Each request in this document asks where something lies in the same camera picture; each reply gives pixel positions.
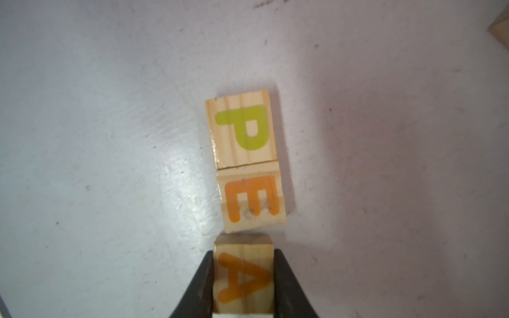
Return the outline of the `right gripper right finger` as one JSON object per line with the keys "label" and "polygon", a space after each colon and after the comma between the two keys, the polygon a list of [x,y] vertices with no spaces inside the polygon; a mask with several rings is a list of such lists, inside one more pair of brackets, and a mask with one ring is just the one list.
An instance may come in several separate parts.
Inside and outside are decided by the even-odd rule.
{"label": "right gripper right finger", "polygon": [[274,250],[274,317],[319,317],[280,249]]}

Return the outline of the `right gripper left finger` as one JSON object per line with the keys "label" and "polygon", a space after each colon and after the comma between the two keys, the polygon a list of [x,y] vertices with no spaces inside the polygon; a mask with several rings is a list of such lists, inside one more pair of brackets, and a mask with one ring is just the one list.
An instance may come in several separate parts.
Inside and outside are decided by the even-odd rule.
{"label": "right gripper left finger", "polygon": [[184,295],[169,318],[213,317],[213,251],[205,253]]}

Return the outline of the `wooden block orange A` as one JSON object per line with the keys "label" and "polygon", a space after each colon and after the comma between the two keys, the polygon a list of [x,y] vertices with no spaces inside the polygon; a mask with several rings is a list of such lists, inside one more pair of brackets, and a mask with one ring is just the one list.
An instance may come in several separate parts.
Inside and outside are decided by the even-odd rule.
{"label": "wooden block orange A", "polygon": [[221,234],[213,245],[216,313],[274,313],[274,244],[267,234]]}

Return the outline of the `wooden block orange E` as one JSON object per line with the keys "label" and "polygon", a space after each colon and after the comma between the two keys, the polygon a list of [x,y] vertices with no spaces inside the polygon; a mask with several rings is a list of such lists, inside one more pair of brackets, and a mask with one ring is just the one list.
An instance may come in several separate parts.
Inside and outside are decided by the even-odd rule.
{"label": "wooden block orange E", "polygon": [[216,179],[226,233],[286,223],[278,161],[218,170]]}

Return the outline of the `wooden block green P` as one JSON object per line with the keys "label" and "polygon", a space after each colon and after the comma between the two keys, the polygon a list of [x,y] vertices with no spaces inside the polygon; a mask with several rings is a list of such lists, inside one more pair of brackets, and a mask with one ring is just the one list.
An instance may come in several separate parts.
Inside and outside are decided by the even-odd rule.
{"label": "wooden block green P", "polygon": [[209,99],[205,111],[218,170],[277,159],[268,90]]}

